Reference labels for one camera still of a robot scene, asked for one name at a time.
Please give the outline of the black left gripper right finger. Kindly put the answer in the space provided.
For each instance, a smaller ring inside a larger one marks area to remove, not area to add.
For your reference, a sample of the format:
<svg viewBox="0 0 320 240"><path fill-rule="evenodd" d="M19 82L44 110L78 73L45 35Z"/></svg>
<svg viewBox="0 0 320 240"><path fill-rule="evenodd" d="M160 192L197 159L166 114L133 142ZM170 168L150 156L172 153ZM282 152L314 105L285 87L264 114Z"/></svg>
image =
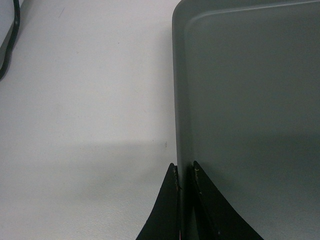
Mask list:
<svg viewBox="0 0 320 240"><path fill-rule="evenodd" d="M200 240L261 240L237 213L197 161L193 162L196 229Z"/></svg>

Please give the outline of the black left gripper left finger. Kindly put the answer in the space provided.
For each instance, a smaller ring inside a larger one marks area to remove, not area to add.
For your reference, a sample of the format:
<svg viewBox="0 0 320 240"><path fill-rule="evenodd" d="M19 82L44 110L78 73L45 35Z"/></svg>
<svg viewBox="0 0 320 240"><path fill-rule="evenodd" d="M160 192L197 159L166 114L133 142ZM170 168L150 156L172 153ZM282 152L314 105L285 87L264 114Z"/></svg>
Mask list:
<svg viewBox="0 0 320 240"><path fill-rule="evenodd" d="M170 163L152 211L139 232L138 240L180 238L180 185L178 168Z"/></svg>

